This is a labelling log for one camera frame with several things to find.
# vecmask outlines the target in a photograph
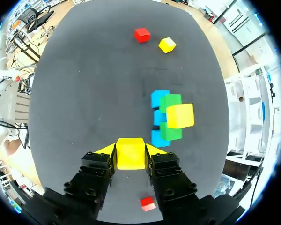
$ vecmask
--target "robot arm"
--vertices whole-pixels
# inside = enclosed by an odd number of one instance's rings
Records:
[[[150,157],[146,145],[145,162],[165,223],[173,220],[196,225],[234,224],[244,212],[229,195],[199,199],[196,184],[179,167],[179,158],[174,153]],[[116,168],[116,145],[111,154],[88,152],[79,172],[64,184],[64,195],[47,188],[43,196],[34,195],[22,213],[32,223],[96,224]]]

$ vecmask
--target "blue cube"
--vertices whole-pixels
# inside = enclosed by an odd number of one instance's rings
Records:
[[[161,122],[167,121],[167,114],[162,113],[160,109],[155,110],[153,113],[153,125],[160,126]]]
[[[169,90],[155,90],[151,93],[151,107],[156,108],[160,106],[160,99],[162,96],[170,94]]]
[[[151,144],[156,148],[168,147],[168,146],[170,146],[170,141],[166,141],[161,138],[160,130],[152,130]]]

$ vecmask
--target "yellow cube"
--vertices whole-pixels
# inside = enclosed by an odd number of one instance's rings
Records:
[[[116,143],[119,170],[145,169],[145,142],[141,137],[119,138]]]
[[[176,43],[170,37],[167,37],[161,40],[159,47],[164,53],[169,53],[174,50]]]
[[[179,104],[166,108],[167,125],[169,128],[186,128],[195,124],[193,105]]]

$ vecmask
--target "green cube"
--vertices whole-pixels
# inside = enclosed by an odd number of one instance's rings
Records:
[[[182,129],[168,128],[167,122],[160,123],[161,138],[172,141],[182,138]]]
[[[159,109],[165,113],[165,109],[172,105],[182,104],[180,94],[167,94],[161,97]]]

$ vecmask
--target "red cube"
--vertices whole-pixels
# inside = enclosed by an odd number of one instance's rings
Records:
[[[134,31],[134,37],[139,43],[148,42],[151,34],[146,28],[139,28]]]
[[[141,208],[147,212],[156,208],[153,198],[151,196],[140,200]]]

